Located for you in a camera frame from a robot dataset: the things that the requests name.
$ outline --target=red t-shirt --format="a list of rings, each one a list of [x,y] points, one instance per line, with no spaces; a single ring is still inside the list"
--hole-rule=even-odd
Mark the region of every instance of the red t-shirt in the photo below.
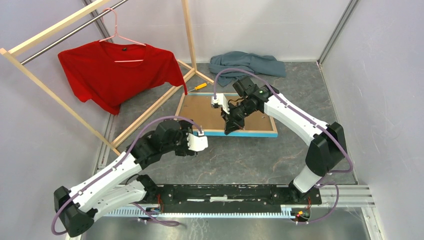
[[[94,41],[57,56],[75,96],[84,103],[92,99],[114,115],[126,100],[165,82],[184,85],[187,94],[174,54],[148,44]],[[143,61],[115,62],[140,59]]]

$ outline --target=metal rod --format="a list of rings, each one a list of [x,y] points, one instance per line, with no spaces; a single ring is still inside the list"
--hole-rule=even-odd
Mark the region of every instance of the metal rod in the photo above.
[[[93,0],[82,0],[82,2],[84,3],[85,6],[87,6],[91,3],[93,3]],[[99,15],[99,12],[97,10],[94,10],[94,11],[90,12],[90,15],[91,15],[92,18],[95,18],[97,15]],[[95,23],[98,31],[100,32],[100,34],[103,36],[104,39],[111,36],[108,29],[106,28],[105,24],[100,19],[97,19],[94,23]],[[107,41],[110,42],[110,43],[114,43],[112,38],[108,39]]]
[[[121,6],[122,4],[124,4],[126,1],[128,0],[121,0],[120,2],[118,2],[117,4],[111,6],[111,9],[115,9],[119,6]],[[40,55],[42,55],[43,53],[47,52],[48,50],[52,49],[54,46],[60,44],[61,42],[65,41],[66,39],[68,39],[70,36],[78,33],[79,31],[83,30],[85,27],[87,27],[88,25],[94,23],[97,19],[100,19],[101,17],[103,17],[104,15],[110,13],[111,10],[106,10],[102,13],[100,13],[99,15],[97,15],[96,17],[90,19],[89,21],[87,21],[86,23],[82,24],[81,26],[75,28],[74,30],[72,30],[71,32],[69,32],[68,34],[66,34],[65,36],[59,38],[58,40],[56,40],[55,42],[53,42],[52,44],[46,46],[45,48],[41,49],[39,52],[37,52],[36,54],[28,57],[27,59],[25,59],[24,61],[20,62],[22,65],[25,65],[29,62],[31,62],[32,60],[36,59],[37,57],[39,57]]]
[[[330,39],[328,40],[327,44],[324,47],[324,50],[322,51],[321,55],[318,58],[318,64],[323,64],[324,60],[328,56],[331,48],[333,47],[336,40],[339,38],[340,33],[342,32],[343,28],[345,27],[346,23],[348,22],[349,18],[352,15],[352,12],[355,10],[355,7],[357,6],[358,2],[360,0],[350,0],[349,4],[347,5],[346,9],[343,12],[343,15],[341,16],[340,20],[337,23],[337,26],[335,27],[333,33],[331,34]]]

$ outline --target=blue edge strip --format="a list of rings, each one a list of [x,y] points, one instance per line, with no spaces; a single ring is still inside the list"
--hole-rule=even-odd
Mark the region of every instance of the blue edge strip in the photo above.
[[[189,92],[188,95],[206,95],[212,96],[210,92]],[[237,93],[225,93],[227,96],[238,96]],[[232,133],[225,135],[224,132],[216,131],[205,131],[206,136],[220,136],[220,137],[254,137],[254,138],[276,138],[278,137],[278,132],[242,132],[242,131],[233,131]]]

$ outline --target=wooden clothes rack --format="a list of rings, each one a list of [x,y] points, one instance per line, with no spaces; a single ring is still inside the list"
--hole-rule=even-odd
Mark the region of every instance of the wooden clothes rack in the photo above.
[[[110,149],[112,149],[117,155],[120,154],[120,152],[117,150],[117,147],[126,139],[128,138],[144,121],[146,121],[156,110],[158,110],[173,94],[177,92],[178,89],[181,88],[181,86],[172,86],[163,96],[161,96],[155,103],[153,103],[142,115],[140,115],[127,129],[125,129],[117,138],[115,138],[112,142],[109,142],[102,134],[100,134],[97,130],[95,130],[90,124],[88,124],[81,116],[79,116],[70,106],[68,106],[60,97],[58,97],[53,91],[51,91],[40,79],[38,79],[31,71],[29,71],[26,67],[24,67],[25,64],[29,63],[30,61],[34,60],[38,56],[42,55],[43,53],[47,52],[54,46],[60,44],[70,36],[76,34],[77,32],[81,31],[88,25],[94,23],[96,20],[100,19],[107,13],[111,12],[111,10],[106,10],[96,17],[90,19],[89,21],[85,22],[84,24],[80,25],[79,27],[75,28],[68,34],[64,35],[63,37],[59,38],[55,42],[51,43],[47,47],[43,48],[42,50],[38,51],[37,53],[33,54],[32,56],[28,57],[22,62],[19,62],[17,60],[17,56],[30,50],[31,48],[35,47],[42,41],[46,40],[47,38],[51,37],[58,31],[64,29],[65,27],[71,25],[72,23],[76,22],[77,20],[81,19],[82,17],[90,14],[91,12],[95,11],[97,8],[101,7],[105,3],[109,2],[110,0],[96,0],[89,5],[83,7],[82,9],[78,10],[77,12],[71,14],[70,16],[66,17],[65,19],[59,21],[58,23],[54,24],[53,26],[47,28],[46,30],[40,32],[39,34],[31,37],[30,39],[24,41],[23,43],[17,45],[16,47],[5,50],[4,48],[0,48],[0,54],[4,56],[9,62],[11,62],[16,68],[18,68],[22,73],[24,73],[29,79],[31,79],[35,84],[37,84],[44,92],[46,92],[50,97],[52,97],[56,102],[58,102],[66,111],[68,111],[75,119],[77,119],[82,125],[84,125],[90,132],[92,132],[96,137],[98,137],[100,140],[102,140]],[[111,9],[115,9],[119,7],[120,5],[124,4],[128,0],[121,0],[117,4],[111,6]],[[186,64],[185,62],[181,60],[177,60],[179,64],[181,64],[183,67],[188,69],[188,72],[184,75],[184,82],[187,82],[189,79],[191,79],[194,75],[199,76],[203,80],[213,84],[214,81],[204,75],[203,73],[199,72],[196,65],[196,54],[195,54],[195,47],[193,43],[193,32],[192,32],[192,24],[190,20],[190,13],[189,13],[189,5],[188,0],[181,0],[182,3],[182,10],[184,12],[184,21],[185,21],[185,29],[187,33],[187,39],[188,39],[188,49],[190,51],[190,58],[191,58],[191,66]]]

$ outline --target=screwdriver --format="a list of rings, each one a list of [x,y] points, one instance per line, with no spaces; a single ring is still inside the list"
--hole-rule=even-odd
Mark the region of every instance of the screwdriver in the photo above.
[[[207,85],[208,84],[206,82],[205,83],[202,83],[199,86],[195,86],[194,89],[191,89],[190,91],[188,91],[188,93],[191,92],[191,91],[194,91],[194,90],[202,89],[202,88],[206,87]]]

